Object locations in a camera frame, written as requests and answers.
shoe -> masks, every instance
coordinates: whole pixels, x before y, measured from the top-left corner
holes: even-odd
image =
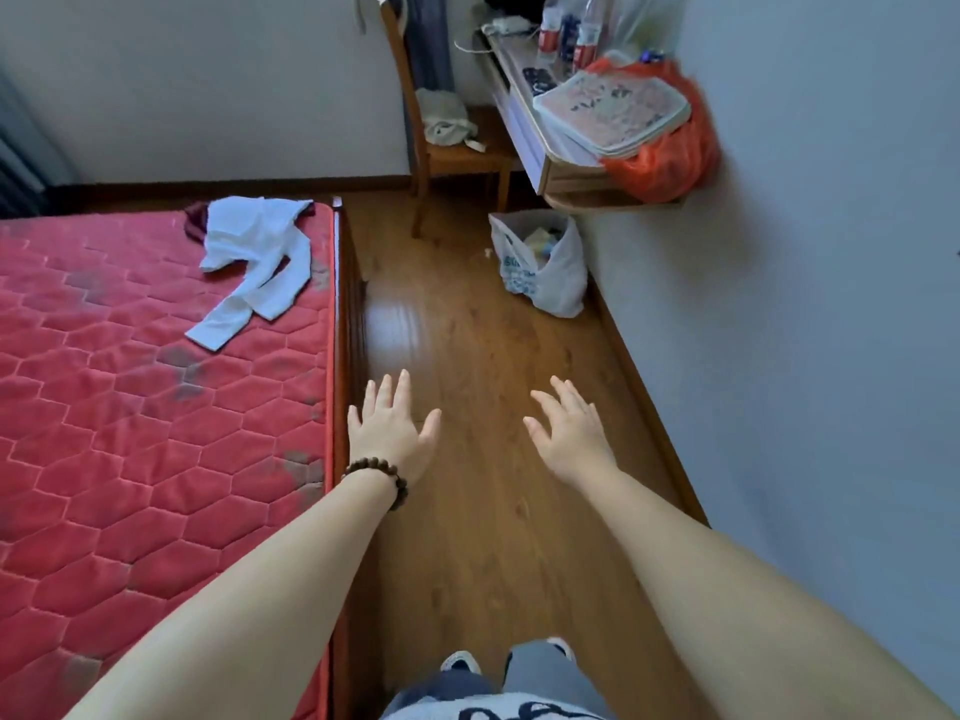
[[[472,672],[475,675],[483,674],[483,672],[480,671],[480,664],[477,663],[474,655],[466,649],[461,649],[459,652],[450,654],[450,656],[443,660],[443,664],[439,666],[440,672],[449,672],[451,669],[460,669],[466,672]]]
[[[574,665],[577,664],[577,655],[573,653],[573,649],[570,647],[570,644],[563,641],[558,636],[550,636],[546,640],[547,644],[553,644],[563,655],[570,660]]]

orange plastic bag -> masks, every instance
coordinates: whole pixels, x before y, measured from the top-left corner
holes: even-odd
[[[603,73],[613,68],[600,58],[587,70]],[[662,63],[633,63],[621,71],[641,78],[663,79],[690,102],[690,120],[676,131],[643,143],[629,159],[601,159],[610,178],[625,192],[642,202],[662,205],[673,202],[704,184],[720,161],[720,144],[704,100],[693,81],[683,77],[672,60]]]

baseboard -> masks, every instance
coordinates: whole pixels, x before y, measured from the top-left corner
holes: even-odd
[[[202,202],[222,197],[309,198],[318,194],[360,190],[405,189],[410,174],[329,176],[313,179],[234,179],[229,181],[160,181],[128,184],[70,184],[53,187],[48,196],[59,214],[90,211],[98,206],[151,200]]]
[[[654,405],[653,399],[650,398],[650,392],[647,391],[640,372],[637,371],[637,365],[631,358],[630,352],[627,350],[627,344],[623,342],[617,324],[614,322],[614,317],[611,315],[610,309],[607,307],[607,303],[604,301],[593,277],[589,278],[586,289],[600,311],[600,321],[606,331],[606,338],[609,338],[613,353],[616,354],[616,360],[620,363],[624,375],[627,376],[630,393],[633,395],[637,406],[639,406],[647,426],[650,427],[656,450],[659,452],[660,458],[663,459],[670,480],[679,496],[681,507],[691,518],[699,520],[705,526],[710,526],[704,508],[697,498],[697,493],[694,492],[693,485],[690,484],[690,478],[677,456],[677,451],[673,448],[670,435],[666,433],[657,407]]]

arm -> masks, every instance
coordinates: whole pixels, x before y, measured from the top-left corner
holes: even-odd
[[[600,514],[678,654],[725,718],[952,718],[870,636],[750,552],[617,468],[593,404],[570,381],[533,397],[540,456]]]
[[[366,387],[363,423],[350,407],[350,459],[397,465],[413,487],[440,427],[418,435],[410,376]],[[333,632],[360,560],[397,497],[378,470],[347,475],[330,495],[241,558],[143,637],[68,720],[288,720]]]

quilted mattress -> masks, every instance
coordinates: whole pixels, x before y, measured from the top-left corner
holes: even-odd
[[[294,306],[212,354],[184,333],[243,265],[201,274],[182,213],[0,222],[0,719],[63,717],[330,488],[332,223],[298,222]]]

